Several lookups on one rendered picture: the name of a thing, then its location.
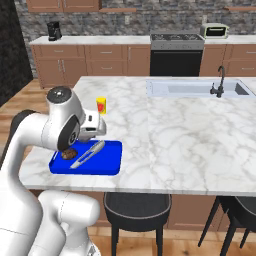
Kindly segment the steel sink basin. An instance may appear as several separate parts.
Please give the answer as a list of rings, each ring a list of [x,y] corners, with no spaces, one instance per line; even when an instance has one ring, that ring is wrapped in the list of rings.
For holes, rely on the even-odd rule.
[[[152,80],[146,81],[149,97],[214,98],[212,88],[218,89],[219,79]],[[253,98],[255,94],[239,79],[225,80],[222,98]]]

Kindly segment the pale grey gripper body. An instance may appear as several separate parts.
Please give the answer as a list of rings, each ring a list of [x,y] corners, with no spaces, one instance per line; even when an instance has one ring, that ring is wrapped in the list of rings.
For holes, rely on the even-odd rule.
[[[107,127],[105,123],[100,123],[97,128],[82,126],[80,128],[80,134],[78,139],[83,142],[87,142],[96,136],[103,136],[107,133]]]

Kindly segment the long brown base cupboards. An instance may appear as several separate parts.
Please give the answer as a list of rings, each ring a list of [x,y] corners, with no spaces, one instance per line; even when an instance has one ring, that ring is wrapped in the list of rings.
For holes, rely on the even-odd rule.
[[[73,87],[82,76],[148,76],[148,44],[32,45],[42,88]]]

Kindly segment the brown wall cupboards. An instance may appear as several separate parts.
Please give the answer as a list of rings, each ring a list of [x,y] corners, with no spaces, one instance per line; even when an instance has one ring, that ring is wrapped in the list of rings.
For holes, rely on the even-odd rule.
[[[26,0],[29,12],[98,12],[102,0]]]

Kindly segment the brown wall shelf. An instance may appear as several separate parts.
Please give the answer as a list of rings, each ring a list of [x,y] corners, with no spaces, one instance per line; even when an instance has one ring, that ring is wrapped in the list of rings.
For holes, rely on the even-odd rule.
[[[223,9],[228,11],[250,12],[256,11],[256,6],[225,6]]]
[[[136,11],[136,8],[102,8],[99,10],[101,13],[133,13]]]

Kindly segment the black round stool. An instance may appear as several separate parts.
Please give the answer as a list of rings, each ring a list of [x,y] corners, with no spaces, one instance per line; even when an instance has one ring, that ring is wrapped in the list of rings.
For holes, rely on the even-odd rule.
[[[111,224],[112,256],[116,256],[119,230],[155,230],[157,256],[162,256],[163,227],[167,223],[172,206],[170,194],[105,192],[103,204]]]

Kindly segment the black stool with splayed legs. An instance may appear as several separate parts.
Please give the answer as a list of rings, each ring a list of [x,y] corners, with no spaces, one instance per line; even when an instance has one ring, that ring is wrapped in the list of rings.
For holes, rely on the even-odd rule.
[[[228,216],[230,221],[220,252],[220,256],[226,256],[237,228],[245,229],[240,248],[243,248],[250,232],[256,233],[256,197],[218,195],[211,208],[198,246],[201,246],[219,206],[222,207],[223,212]]]

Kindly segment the cream toaster oven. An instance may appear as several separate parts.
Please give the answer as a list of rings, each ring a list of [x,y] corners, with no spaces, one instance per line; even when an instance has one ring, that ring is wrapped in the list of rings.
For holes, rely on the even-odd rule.
[[[200,27],[200,35],[205,39],[226,39],[229,35],[229,27],[222,23],[203,23]]]

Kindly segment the black coffee maker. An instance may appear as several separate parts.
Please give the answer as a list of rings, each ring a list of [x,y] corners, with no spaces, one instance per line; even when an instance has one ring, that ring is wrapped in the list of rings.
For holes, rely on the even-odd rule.
[[[48,40],[49,41],[56,41],[62,37],[60,24],[58,21],[49,22],[47,24],[48,29]]]

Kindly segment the blue tray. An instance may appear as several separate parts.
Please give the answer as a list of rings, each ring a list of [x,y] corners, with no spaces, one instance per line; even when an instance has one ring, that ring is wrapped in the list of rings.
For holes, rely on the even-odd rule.
[[[61,152],[55,152],[49,162],[49,169],[53,174],[67,175],[116,175],[120,171],[122,159],[122,143],[120,141],[105,141],[103,149],[76,169],[70,166],[99,140],[83,143],[77,140],[71,148],[77,151],[77,156],[71,160],[64,160]]]

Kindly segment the short brown base cupboards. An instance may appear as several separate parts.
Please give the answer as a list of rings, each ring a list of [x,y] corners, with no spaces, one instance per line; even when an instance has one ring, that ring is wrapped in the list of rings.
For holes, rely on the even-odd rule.
[[[200,75],[219,76],[220,66],[226,77],[256,77],[256,44],[206,44]]]

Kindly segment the steel and black stove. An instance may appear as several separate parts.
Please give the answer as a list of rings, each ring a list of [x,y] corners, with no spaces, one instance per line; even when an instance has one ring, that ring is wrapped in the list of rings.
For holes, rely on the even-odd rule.
[[[152,33],[150,75],[198,77],[204,39],[195,33]]]

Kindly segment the black tap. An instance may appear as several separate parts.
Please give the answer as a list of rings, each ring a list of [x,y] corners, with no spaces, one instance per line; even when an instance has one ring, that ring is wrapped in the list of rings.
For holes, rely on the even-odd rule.
[[[220,66],[218,68],[218,71],[221,73],[220,85],[218,86],[218,88],[215,88],[214,86],[212,86],[210,89],[210,93],[215,94],[217,98],[220,98],[222,96],[222,94],[224,93],[223,83],[224,83],[224,78],[225,78],[225,68],[223,66]]]

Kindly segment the silver fish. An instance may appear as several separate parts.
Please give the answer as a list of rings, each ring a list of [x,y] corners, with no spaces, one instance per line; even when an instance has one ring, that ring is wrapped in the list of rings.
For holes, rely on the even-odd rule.
[[[71,166],[71,169],[76,169],[85,162],[87,162],[94,155],[99,153],[103,147],[105,146],[105,141],[101,140],[95,143],[92,147],[90,147],[81,157],[79,157]]]

